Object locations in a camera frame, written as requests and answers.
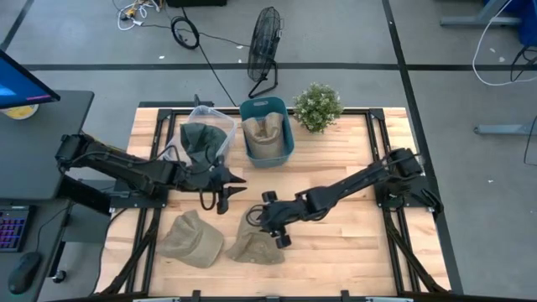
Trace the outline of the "small green potted plant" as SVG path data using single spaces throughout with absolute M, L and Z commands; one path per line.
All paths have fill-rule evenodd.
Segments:
M 310 133 L 323 133 L 343 112 L 339 93 L 322 83 L 311 83 L 294 101 L 295 119 Z

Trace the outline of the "grey desk foot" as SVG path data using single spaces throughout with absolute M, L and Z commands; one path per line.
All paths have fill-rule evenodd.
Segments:
M 479 124 L 473 132 L 479 135 L 536 135 L 537 123 L 527 122 L 524 124 Z
M 442 17 L 440 26 L 518 26 L 521 24 L 520 18 L 503 16 L 503 10 L 511 1 L 489 0 L 476 15 Z

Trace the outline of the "dark green cap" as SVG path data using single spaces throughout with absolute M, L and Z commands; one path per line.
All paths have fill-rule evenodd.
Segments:
M 189 122 L 180 125 L 180 144 L 192 164 L 211 165 L 217 152 L 227 138 L 220 128 L 201 122 Z

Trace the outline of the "black backlit keyboard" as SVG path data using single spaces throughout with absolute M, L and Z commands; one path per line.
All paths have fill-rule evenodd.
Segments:
M 31 211 L 31 206 L 0 206 L 0 253 L 21 250 Z

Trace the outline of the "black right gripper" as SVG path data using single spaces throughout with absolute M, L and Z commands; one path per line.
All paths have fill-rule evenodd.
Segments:
M 253 207 L 253 220 L 259 222 L 262 232 L 275 239 L 278 249 L 291 245 L 286 225 L 296 221 L 308 221 L 312 217 L 306 202 L 301 198 L 292 201 L 278 201 L 275 191 L 262 193 L 263 204 Z

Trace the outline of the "blue object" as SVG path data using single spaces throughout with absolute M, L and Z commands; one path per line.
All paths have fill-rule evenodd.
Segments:
M 537 47 L 537 0 L 507 0 L 503 10 L 520 18 L 519 42 L 524 46 Z

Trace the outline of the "black desk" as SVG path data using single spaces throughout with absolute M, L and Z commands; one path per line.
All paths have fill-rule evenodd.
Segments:
M 92 91 L 61 91 L 58 102 L 39 105 L 24 120 L 0 113 L 0 199 L 55 197 L 63 177 L 55 159 L 61 138 L 80 132 L 94 96 Z

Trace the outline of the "tan cap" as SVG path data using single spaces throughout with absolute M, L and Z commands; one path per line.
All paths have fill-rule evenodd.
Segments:
M 267 232 L 262 231 L 251 210 L 242 215 L 236 241 L 225 254 L 239 263 L 275 265 L 285 261 L 284 252 L 277 248 L 275 240 Z
M 192 210 L 175 218 L 166 236 L 158 243 L 157 252 L 191 267 L 209 268 L 216 261 L 223 243 L 223 234 Z
M 254 159 L 273 159 L 284 155 L 284 116 L 271 112 L 263 118 L 250 117 L 242 129 Z

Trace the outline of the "clear plastic container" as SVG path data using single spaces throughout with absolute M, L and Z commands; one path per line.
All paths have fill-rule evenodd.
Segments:
M 173 109 L 169 122 L 169 138 L 166 138 L 167 144 L 164 148 L 165 151 L 160 158 L 168 161 L 182 161 L 187 166 L 191 166 L 194 172 L 202 172 L 211 165 L 205 167 L 191 163 L 190 158 L 180 144 L 181 124 L 201 122 L 222 129 L 227 134 L 227 138 L 216 155 L 223 155 L 224 157 L 226 157 L 226 153 L 228 152 L 237 131 L 237 122 L 233 118 L 217 111 L 217 109 L 213 107 L 203 105 L 192 109 Z

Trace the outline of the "black floor fan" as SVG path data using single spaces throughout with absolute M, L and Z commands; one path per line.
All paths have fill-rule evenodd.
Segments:
M 253 99 L 272 91 L 278 84 L 278 63 L 275 60 L 277 48 L 282 35 L 282 20 L 274 7 L 264 8 L 258 15 L 248 52 L 248 77 L 255 86 L 248 93 Z M 269 72 L 274 71 L 274 83 L 271 87 L 256 92 L 259 85 L 268 80 Z

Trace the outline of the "computer monitor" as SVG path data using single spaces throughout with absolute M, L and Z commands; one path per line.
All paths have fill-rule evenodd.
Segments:
M 0 109 L 59 100 L 59 94 L 0 49 Z

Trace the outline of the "teal plastic bin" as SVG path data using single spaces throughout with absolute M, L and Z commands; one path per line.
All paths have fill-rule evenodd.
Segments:
M 256 168 L 273 168 L 286 163 L 289 156 L 293 153 L 295 147 L 295 141 L 292 133 L 291 123 L 289 120 L 289 114 L 287 107 L 282 99 L 275 96 L 267 96 L 261 98 L 255 98 L 245 101 L 239 107 L 241 121 L 242 122 L 250 117 L 260 119 L 265 117 L 271 112 L 277 112 L 284 116 L 283 121 L 283 135 L 284 135 L 284 155 L 273 159 L 254 159 L 251 155 L 251 151 L 248 147 L 245 134 L 244 141 L 246 144 L 247 156 Z

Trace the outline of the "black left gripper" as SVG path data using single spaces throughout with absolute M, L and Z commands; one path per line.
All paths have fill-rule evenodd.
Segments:
M 219 155 L 213 164 L 204 171 L 194 172 L 191 169 L 186 173 L 185 180 L 179 184 L 179 189 L 197 193 L 203 210 L 210 211 L 216 208 L 216 213 L 223 215 L 229 209 L 228 198 L 247 189 L 247 187 L 233 186 L 225 188 L 225 184 L 245 182 L 246 180 L 234 175 L 226 167 L 224 156 Z

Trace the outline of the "black computer mouse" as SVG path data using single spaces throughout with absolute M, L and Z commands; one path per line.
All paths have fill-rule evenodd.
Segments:
M 39 269 L 41 255 L 38 252 L 25 253 L 15 269 L 8 276 L 8 290 L 11 294 L 23 294 L 34 281 Z

